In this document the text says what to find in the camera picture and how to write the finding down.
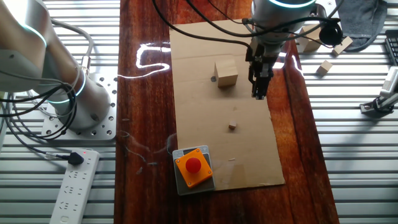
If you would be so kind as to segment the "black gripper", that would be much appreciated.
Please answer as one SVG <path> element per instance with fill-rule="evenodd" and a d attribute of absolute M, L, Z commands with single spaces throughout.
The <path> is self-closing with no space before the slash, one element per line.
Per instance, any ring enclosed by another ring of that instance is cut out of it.
<path fill-rule="evenodd" d="M 266 97 L 269 82 L 274 76 L 273 66 L 281 51 L 280 44 L 264 44 L 252 40 L 250 49 L 246 53 L 246 61 L 249 62 L 249 82 L 252 84 L 252 95 L 257 100 Z"/>

